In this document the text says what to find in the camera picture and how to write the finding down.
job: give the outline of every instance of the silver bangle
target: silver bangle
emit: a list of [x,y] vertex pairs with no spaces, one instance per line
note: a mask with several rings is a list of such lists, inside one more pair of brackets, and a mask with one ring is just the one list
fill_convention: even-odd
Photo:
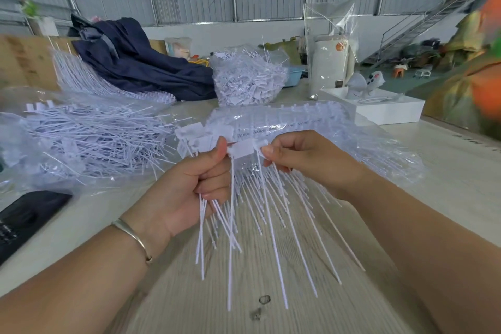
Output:
[[146,264],[150,265],[150,263],[153,260],[153,258],[148,254],[148,251],[146,250],[146,247],[144,246],[144,244],[141,241],[141,239],[139,238],[139,236],[136,235],[136,233],[134,232],[134,230],[127,223],[125,223],[123,220],[121,220],[120,218],[118,218],[116,221],[112,222],[111,225],[115,226],[119,230],[122,230],[126,234],[129,234],[130,236],[132,236],[136,240],[136,242],[139,243],[139,245],[144,250],[144,254],[146,255]]

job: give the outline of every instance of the metal stairs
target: metal stairs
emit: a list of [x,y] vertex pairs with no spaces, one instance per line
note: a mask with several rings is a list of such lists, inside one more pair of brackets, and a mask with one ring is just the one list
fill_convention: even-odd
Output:
[[383,33],[379,50],[364,59],[362,63],[375,68],[386,60],[397,57],[400,51],[410,45],[420,34],[454,12],[465,8],[474,0],[442,0],[428,12],[413,12]]

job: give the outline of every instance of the black phone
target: black phone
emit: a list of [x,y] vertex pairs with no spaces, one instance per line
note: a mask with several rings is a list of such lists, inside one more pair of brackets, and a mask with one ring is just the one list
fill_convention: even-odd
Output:
[[26,243],[72,198],[47,190],[29,192],[0,211],[0,265]]

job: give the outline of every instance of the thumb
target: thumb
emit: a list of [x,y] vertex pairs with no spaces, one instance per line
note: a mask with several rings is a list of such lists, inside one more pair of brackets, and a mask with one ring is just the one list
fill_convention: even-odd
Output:
[[209,152],[202,152],[196,157],[186,158],[183,171],[190,176],[199,176],[219,164],[226,156],[228,142],[222,136],[217,139],[216,147]]
[[274,147],[269,144],[261,148],[261,152],[266,159],[277,165],[294,168],[300,171],[304,168],[306,154],[304,151],[294,151],[283,147]]

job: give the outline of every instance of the white cardboard box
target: white cardboard box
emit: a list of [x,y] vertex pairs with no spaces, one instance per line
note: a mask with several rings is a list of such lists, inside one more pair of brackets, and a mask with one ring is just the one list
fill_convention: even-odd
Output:
[[[343,104],[350,117],[355,120],[356,113],[378,124],[397,124],[417,122],[423,111],[424,101],[401,96],[396,102],[377,102],[360,104],[356,100],[345,99],[347,87],[322,89],[318,92],[318,100],[333,100]],[[394,97],[391,91],[375,89],[371,97]]]

